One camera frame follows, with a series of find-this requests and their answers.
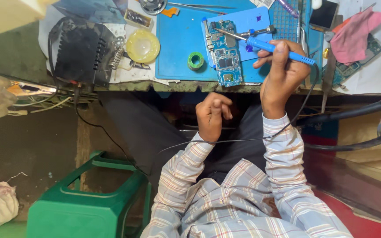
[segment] solder wire spool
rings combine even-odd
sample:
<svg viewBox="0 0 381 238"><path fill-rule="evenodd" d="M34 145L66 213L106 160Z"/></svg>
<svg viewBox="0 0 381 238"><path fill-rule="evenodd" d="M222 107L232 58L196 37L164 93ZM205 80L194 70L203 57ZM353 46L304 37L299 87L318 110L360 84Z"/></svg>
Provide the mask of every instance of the solder wire spool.
<svg viewBox="0 0 381 238"><path fill-rule="evenodd" d="M193 71L197 71L204 64L204 57L199 52L193 52L188 57L188 67Z"/></svg>

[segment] striped shirt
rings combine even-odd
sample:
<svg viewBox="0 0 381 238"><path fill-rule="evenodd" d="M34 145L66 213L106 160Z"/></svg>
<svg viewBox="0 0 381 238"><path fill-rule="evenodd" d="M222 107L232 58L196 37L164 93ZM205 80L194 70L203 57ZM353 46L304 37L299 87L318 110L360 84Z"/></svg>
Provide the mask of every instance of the striped shirt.
<svg viewBox="0 0 381 238"><path fill-rule="evenodd" d="M264 136L287 123L287 115L263 118ZM198 133L193 140L201 140ZM189 143L164 165L151 221L141 237L352 237L306 184L299 132L289 126L263 142L266 173L243 158L221 185L211 178L195 183L214 146ZM272 198L281 219L272 217Z"/></svg>

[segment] hand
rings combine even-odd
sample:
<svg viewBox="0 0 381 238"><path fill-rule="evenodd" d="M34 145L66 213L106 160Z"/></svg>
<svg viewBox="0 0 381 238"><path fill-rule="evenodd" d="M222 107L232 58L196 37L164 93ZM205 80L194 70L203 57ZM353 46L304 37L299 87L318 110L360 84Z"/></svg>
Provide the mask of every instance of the hand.
<svg viewBox="0 0 381 238"><path fill-rule="evenodd" d="M260 50L257 62L252 66L260 68L265 63L271 64L270 73L261 85L260 98L264 116L279 119L285 115L284 106L289 96L310 74L310 66L288 59L289 51L305 56L302 46L288 40L272 40L276 46L273 53Z"/></svg>
<svg viewBox="0 0 381 238"><path fill-rule="evenodd" d="M196 106L199 136L204 141L216 142L221 134L221 115L226 120L233 118L229 106L232 101L218 93L209 93L203 102Z"/></svg>

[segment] shirt sleeve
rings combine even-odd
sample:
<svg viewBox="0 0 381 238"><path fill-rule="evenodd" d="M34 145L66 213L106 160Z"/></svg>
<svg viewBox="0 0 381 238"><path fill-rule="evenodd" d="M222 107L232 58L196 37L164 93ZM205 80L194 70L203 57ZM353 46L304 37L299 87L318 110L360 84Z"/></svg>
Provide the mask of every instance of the shirt sleeve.
<svg viewBox="0 0 381 238"><path fill-rule="evenodd" d="M271 120L263 116L264 137L279 132L289 118ZM282 219L312 237L352 237L345 225L306 184L302 155L304 143L291 125L279 135L263 140L267 152L265 171Z"/></svg>
<svg viewBox="0 0 381 238"><path fill-rule="evenodd" d="M192 140L202 138L197 133ZM179 237L188 189L204 170L204 160L213 148L209 143L189 143L163 166L151 221L140 237Z"/></svg>

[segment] circuit board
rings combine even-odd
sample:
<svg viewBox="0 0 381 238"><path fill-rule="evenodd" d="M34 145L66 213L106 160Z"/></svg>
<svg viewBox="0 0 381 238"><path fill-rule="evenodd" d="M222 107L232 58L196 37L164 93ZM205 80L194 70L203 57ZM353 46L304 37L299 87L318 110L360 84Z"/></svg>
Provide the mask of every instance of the circuit board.
<svg viewBox="0 0 381 238"><path fill-rule="evenodd" d="M381 53L381 46L373 35L368 34L367 38L367 49L365 50L365 59L361 61L354 62L348 66L343 63L336 62L336 69L334 71L333 77L333 87L340 86L340 84L349 79L352 75L358 72L364 65L372 61L376 55Z"/></svg>
<svg viewBox="0 0 381 238"><path fill-rule="evenodd" d="M242 70L236 39L214 30L214 28L218 28L236 34L233 21L220 20L210 22L208 26L211 43L214 46L212 49L213 62L214 68L217 70L219 84L225 87L239 85L242 82Z"/></svg>

